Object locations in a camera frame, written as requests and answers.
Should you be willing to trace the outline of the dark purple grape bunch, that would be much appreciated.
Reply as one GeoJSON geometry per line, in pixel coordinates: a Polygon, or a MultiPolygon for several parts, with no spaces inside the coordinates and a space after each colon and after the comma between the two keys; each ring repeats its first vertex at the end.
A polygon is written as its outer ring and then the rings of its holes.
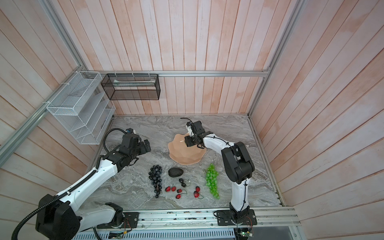
{"type": "Polygon", "coordinates": [[[160,165],[153,165],[149,171],[149,180],[154,187],[155,198],[159,198],[162,193],[162,167],[160,165]]]}

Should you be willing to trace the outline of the dark fake avocado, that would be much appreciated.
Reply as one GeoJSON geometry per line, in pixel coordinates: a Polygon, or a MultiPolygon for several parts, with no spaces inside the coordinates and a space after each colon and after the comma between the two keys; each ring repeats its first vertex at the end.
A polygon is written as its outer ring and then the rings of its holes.
{"type": "Polygon", "coordinates": [[[171,178],[177,178],[177,177],[180,177],[184,174],[184,170],[181,169],[181,168],[170,168],[168,170],[168,175],[171,177],[171,178]]]}

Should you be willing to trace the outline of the green grape bunch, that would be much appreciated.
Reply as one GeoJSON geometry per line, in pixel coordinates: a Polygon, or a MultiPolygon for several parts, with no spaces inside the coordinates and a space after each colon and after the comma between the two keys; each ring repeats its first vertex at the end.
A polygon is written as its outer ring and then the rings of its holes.
{"type": "Polygon", "coordinates": [[[215,165],[210,164],[206,169],[206,186],[210,189],[210,193],[214,198],[219,199],[219,191],[218,191],[218,178],[219,172],[216,170],[215,165]]]}

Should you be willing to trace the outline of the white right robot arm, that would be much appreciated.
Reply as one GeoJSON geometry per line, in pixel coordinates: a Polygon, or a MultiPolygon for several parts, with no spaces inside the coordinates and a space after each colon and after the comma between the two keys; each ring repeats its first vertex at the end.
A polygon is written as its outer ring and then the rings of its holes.
{"type": "Polygon", "coordinates": [[[254,212],[250,209],[248,201],[249,183],[255,166],[246,145],[242,142],[228,142],[211,131],[205,131],[201,121],[193,122],[189,118],[186,120],[186,146],[208,148],[221,154],[225,172],[232,181],[230,209],[216,212],[218,224],[225,226],[250,220],[254,212]]]}

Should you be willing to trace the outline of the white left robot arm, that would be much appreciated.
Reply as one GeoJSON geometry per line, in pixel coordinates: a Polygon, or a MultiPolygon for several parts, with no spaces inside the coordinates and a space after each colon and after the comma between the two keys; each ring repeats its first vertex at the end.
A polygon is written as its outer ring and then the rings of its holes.
{"type": "Polygon", "coordinates": [[[106,203],[87,211],[80,207],[104,182],[150,151],[148,140],[126,132],[121,144],[101,156],[89,173],[57,195],[40,200],[36,230],[50,240],[71,240],[77,233],[99,225],[123,226],[125,215],[117,204],[106,203]]]}

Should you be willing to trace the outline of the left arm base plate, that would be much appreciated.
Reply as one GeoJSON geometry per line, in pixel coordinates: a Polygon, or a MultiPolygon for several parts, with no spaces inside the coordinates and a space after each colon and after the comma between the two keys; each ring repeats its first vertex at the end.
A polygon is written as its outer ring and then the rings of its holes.
{"type": "Polygon", "coordinates": [[[135,229],[138,226],[139,212],[123,212],[122,217],[114,218],[110,223],[97,225],[98,229],[135,229]]]}

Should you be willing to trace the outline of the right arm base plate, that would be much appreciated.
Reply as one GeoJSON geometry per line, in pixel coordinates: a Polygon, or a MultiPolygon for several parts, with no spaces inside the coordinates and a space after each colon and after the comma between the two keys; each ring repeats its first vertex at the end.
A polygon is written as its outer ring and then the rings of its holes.
{"type": "Polygon", "coordinates": [[[245,209],[241,212],[234,210],[218,210],[214,212],[219,226],[234,226],[234,225],[257,225],[257,219],[254,210],[245,209]]]}

